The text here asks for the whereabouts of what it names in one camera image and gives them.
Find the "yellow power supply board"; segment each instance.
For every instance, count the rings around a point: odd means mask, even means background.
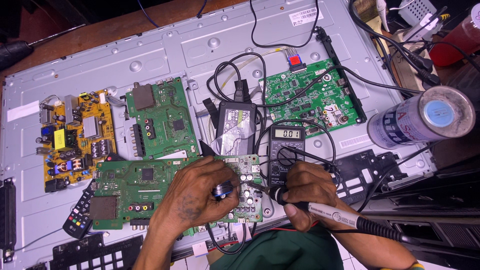
[[[45,192],[91,178],[98,162],[116,153],[110,104],[104,90],[68,95],[55,105],[40,104]]]

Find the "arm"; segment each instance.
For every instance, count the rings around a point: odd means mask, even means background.
[[[283,199],[289,203],[300,201],[322,203],[360,215],[336,196],[332,177],[318,164],[297,162],[287,174],[287,188],[289,191],[284,194]],[[306,213],[292,204],[285,205],[284,210],[298,231],[308,231],[314,221],[321,222],[330,230],[351,229],[333,220]],[[402,270],[417,263],[415,257],[403,245],[387,238],[361,233],[334,233],[334,236],[349,253],[369,269]]]
[[[179,170],[150,219],[133,269],[169,269],[173,244],[183,231],[216,221],[236,207],[239,204],[238,188],[221,201],[212,195],[213,188],[227,180],[233,186],[240,183],[232,169],[211,156]]]

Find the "spray can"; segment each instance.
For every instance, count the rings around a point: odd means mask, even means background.
[[[368,135],[378,146],[395,149],[470,132],[475,111],[470,100],[448,86],[435,86],[378,113],[368,122]]]

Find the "hand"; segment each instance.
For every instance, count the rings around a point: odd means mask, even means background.
[[[332,176],[321,165],[297,161],[287,173],[288,192],[283,199],[288,203],[314,202],[335,207],[337,204],[336,186]],[[284,206],[285,213],[297,231],[308,231],[315,221],[324,218],[307,213],[292,204]]]
[[[227,180],[234,190],[217,201],[212,190]],[[222,160],[212,156],[197,160],[177,171],[150,227],[160,222],[163,229],[168,225],[170,230],[180,234],[188,228],[221,219],[238,206],[239,190],[235,187],[239,184],[238,175]]]

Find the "red wire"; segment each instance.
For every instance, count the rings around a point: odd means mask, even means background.
[[[312,227],[317,225],[318,221],[315,221],[313,224],[312,224]],[[283,229],[283,228],[272,228],[272,229],[269,229],[269,230],[277,230],[277,231],[289,231],[289,232],[297,232],[297,230],[294,230],[294,229]],[[220,247],[224,247],[226,245],[231,245],[231,244],[236,244],[238,243],[238,241],[232,241],[232,242],[228,242],[228,243],[225,243],[225,244],[221,244]],[[216,247],[213,247],[212,249],[209,249],[208,252],[212,251],[212,250],[216,250],[217,248]]]

